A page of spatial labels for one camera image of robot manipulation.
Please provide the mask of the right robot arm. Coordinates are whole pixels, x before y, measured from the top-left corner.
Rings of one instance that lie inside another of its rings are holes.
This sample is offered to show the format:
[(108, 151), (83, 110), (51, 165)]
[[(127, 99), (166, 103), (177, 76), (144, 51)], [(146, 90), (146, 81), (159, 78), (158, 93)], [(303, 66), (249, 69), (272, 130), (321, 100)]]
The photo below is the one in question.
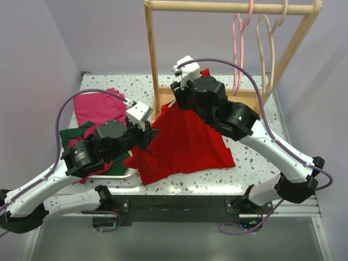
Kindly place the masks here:
[(233, 206), (253, 214), (273, 200), (302, 203), (315, 194), (319, 173), (325, 161), (311, 158), (266, 126), (249, 106), (229, 101), (225, 85), (214, 77), (200, 77), (186, 84), (173, 82), (170, 88), (180, 109), (191, 110), (221, 135), (238, 141), (262, 155), (280, 171), (274, 178), (250, 185)]

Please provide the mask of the red t shirt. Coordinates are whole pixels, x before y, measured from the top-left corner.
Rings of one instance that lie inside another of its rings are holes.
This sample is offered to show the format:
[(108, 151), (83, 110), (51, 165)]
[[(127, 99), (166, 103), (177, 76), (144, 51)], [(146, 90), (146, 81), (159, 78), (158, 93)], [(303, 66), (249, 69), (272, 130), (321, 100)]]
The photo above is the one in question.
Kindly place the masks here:
[(160, 130), (147, 151), (132, 149), (123, 164), (139, 171), (143, 185), (170, 175), (190, 174), (209, 169), (235, 167), (231, 150), (221, 134), (206, 125), (193, 111), (181, 110), (177, 103), (161, 107), (153, 123)]

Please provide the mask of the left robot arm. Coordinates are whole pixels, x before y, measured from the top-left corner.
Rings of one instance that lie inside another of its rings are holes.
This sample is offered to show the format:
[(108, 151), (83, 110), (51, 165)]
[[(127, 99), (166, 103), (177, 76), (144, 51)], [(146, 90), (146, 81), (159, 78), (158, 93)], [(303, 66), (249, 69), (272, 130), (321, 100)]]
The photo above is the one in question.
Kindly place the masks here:
[(27, 233), (44, 221), (74, 212), (110, 215), (115, 219), (113, 229), (118, 229), (121, 216), (115, 211), (114, 200), (106, 185), (68, 196), (56, 193), (103, 170), (105, 164), (135, 147), (148, 149), (158, 133), (149, 121), (123, 124), (111, 120), (97, 127), (86, 139), (59, 153), (58, 162), (25, 186), (1, 190), (1, 229), (4, 233)]

